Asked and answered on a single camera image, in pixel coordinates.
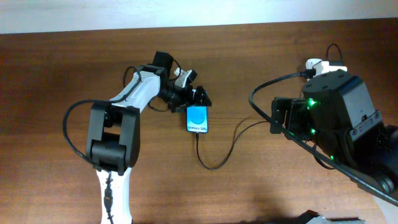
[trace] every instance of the blue circle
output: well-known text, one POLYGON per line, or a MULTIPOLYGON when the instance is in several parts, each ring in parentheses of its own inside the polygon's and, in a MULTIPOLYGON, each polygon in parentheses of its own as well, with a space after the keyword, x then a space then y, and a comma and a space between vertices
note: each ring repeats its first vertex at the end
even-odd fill
POLYGON ((202 124, 203 122, 205 122, 206 119, 205 110, 199 107, 194 107, 190 109, 192 110, 191 111, 192 114, 194 114, 194 116, 191 116, 191 121, 194 124, 202 124))

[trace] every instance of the phone screen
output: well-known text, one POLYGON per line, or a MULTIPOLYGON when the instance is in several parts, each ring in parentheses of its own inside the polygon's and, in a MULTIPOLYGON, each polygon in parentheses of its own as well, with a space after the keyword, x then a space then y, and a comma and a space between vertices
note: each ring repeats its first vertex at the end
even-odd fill
POLYGON ((190 106, 187 108, 187 131, 207 133, 207 106, 190 106))

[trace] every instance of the green led light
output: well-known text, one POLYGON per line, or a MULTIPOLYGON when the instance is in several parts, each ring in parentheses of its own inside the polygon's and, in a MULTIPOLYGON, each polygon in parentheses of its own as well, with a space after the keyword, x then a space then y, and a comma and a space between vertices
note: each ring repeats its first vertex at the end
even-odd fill
POLYGON ((315 103, 317 103, 315 100, 313 100, 312 98, 310 98, 309 100, 308 100, 308 104, 310 105, 310 106, 313 106, 315 103))

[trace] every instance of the wooden table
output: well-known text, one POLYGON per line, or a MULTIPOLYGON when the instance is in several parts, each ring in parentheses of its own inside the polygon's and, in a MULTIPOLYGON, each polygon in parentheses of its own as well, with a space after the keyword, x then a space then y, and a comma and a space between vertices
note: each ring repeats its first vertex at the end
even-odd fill
MULTIPOLYGON (((212 166, 228 152, 234 128, 261 120, 248 103, 251 90, 302 70, 308 58, 325 58, 332 42, 349 71, 366 82, 385 123, 397 124, 397 36, 397 19, 0 35, 0 220, 100 222, 97 176, 67 146, 61 120, 78 100, 118 94, 124 69, 151 62, 156 50, 195 69, 194 85, 209 91, 210 131, 201 136, 200 151, 212 166)), ((270 112, 275 96, 296 97, 302 85, 298 78, 278 83, 255 101, 270 112)), ((89 105, 77 108, 68 123, 81 150, 89 112, 89 105)), ((271 135, 268 124, 248 130, 221 170, 205 170, 184 119, 142 113, 141 153, 130 181, 136 223, 239 223, 308 209, 384 223, 369 194, 283 135, 271 135)))

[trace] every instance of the white wall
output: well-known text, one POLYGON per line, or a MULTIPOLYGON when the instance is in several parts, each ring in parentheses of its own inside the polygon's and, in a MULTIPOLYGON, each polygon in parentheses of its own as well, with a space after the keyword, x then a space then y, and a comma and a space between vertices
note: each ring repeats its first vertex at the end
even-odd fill
POLYGON ((398 0, 0 0, 0 33, 398 17, 398 0))

